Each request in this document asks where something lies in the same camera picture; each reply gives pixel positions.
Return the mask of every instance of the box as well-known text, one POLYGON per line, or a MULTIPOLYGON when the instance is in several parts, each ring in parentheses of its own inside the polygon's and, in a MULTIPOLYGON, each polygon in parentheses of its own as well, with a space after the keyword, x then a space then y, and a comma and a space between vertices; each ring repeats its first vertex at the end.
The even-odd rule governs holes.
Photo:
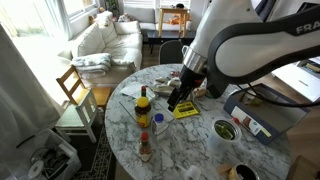
MULTIPOLYGON (((297 104, 264 84, 257 84, 253 88, 265 98, 282 103, 297 104)), ((231 116, 238 118, 241 125, 264 145, 271 143, 309 113, 307 108, 277 106, 252 98, 253 96, 248 95, 245 91, 250 91, 250 89, 246 88, 232 93, 223 109, 231 116)))
POLYGON ((56 161, 55 167, 57 168, 54 168, 55 170, 51 176, 49 176, 52 177, 50 179, 71 179, 81 167, 77 150, 50 129, 44 129, 18 145, 11 154, 8 154, 5 162, 0 163, 0 167, 2 166, 6 171, 8 176, 6 179, 31 179, 30 176, 28 176, 29 170, 35 162, 39 160, 46 161, 43 158, 44 153, 47 153, 46 157, 51 156, 51 159, 54 160, 64 157, 63 161, 56 161), (56 152, 55 155, 57 156, 48 154, 49 149, 52 150, 52 152, 56 152))

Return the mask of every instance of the white marble tabletop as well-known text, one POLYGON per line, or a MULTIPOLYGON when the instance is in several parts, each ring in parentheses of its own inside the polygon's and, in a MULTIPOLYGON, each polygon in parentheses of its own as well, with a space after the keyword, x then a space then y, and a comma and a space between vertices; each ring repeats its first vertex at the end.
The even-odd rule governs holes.
POLYGON ((119 163, 134 179, 183 179, 184 172, 191 165, 201 170, 200 179, 226 179, 219 175, 217 167, 223 164, 235 165, 239 162, 253 167, 261 180, 285 179, 290 167, 288 138, 284 134, 268 146, 261 144, 242 126, 241 140, 217 152, 208 147, 207 139, 215 117, 230 117, 223 110, 228 95, 235 90, 229 86, 222 97, 198 98, 194 103, 201 110, 200 115, 174 119, 167 110, 167 98, 158 97, 153 103, 152 113, 161 112, 170 121, 166 138, 156 141, 151 128, 140 128, 134 120, 134 101, 122 95, 120 90, 131 82, 152 86, 154 79, 166 77, 171 71, 181 70, 182 65, 166 64, 140 70, 123 82, 112 93, 107 104, 105 125, 109 144, 119 163), (143 162, 138 156, 139 137, 142 131, 150 133, 152 157, 143 162))

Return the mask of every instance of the white bin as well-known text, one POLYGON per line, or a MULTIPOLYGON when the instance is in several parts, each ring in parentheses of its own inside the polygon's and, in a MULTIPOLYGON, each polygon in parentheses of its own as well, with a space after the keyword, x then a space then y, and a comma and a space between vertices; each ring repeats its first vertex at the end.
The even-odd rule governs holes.
POLYGON ((68 180, 73 177, 73 175, 80 169, 81 162, 77 155, 77 150, 74 149, 69 143, 63 140, 60 136, 55 134, 50 129, 45 129, 35 136, 31 137, 29 140, 26 140, 23 144, 21 144, 18 148, 12 150, 10 154, 5 158, 5 162, 0 163, 0 167, 2 169, 6 169, 6 171, 10 172, 11 175, 6 177, 5 179, 18 179, 18 180, 29 180, 31 179, 28 176, 29 169, 32 167, 32 163, 34 164, 37 161, 46 161, 48 160, 48 156, 46 159, 42 159, 44 153, 51 149, 52 152, 56 151, 59 155, 66 155, 64 161, 60 161, 60 164, 64 165, 63 171, 57 173, 55 180, 68 180))

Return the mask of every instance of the yellow paper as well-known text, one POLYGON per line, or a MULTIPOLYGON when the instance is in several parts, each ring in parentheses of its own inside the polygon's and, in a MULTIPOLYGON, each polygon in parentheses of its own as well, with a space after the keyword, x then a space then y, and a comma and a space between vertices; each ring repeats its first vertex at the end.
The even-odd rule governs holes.
POLYGON ((199 109, 191 101, 179 103, 173 111, 173 115, 177 119, 196 115, 199 113, 199 109))
POLYGON ((269 133, 268 130, 266 130, 266 128, 262 128, 261 131, 262 131, 267 137, 271 137, 271 134, 269 133))

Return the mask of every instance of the chair back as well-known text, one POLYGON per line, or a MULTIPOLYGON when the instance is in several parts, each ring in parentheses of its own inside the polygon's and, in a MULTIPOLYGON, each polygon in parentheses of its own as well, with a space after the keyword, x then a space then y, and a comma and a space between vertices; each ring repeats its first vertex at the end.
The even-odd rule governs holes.
POLYGON ((159 50, 159 64, 182 63, 183 44, 179 40, 171 40, 163 43, 159 50))
POLYGON ((64 93, 69 98, 70 103, 77 105, 78 103, 74 99, 73 95, 79 88, 79 86, 81 86, 83 89, 85 88, 85 86, 83 85, 83 82, 81 81, 81 78, 79 77, 76 68, 73 65, 71 65, 70 68, 60 78, 57 78, 56 80, 59 83, 62 90, 64 91, 64 93))
POLYGON ((98 114, 98 106, 92 89, 89 88, 82 101, 76 106, 76 110, 84 126, 92 124, 98 114))

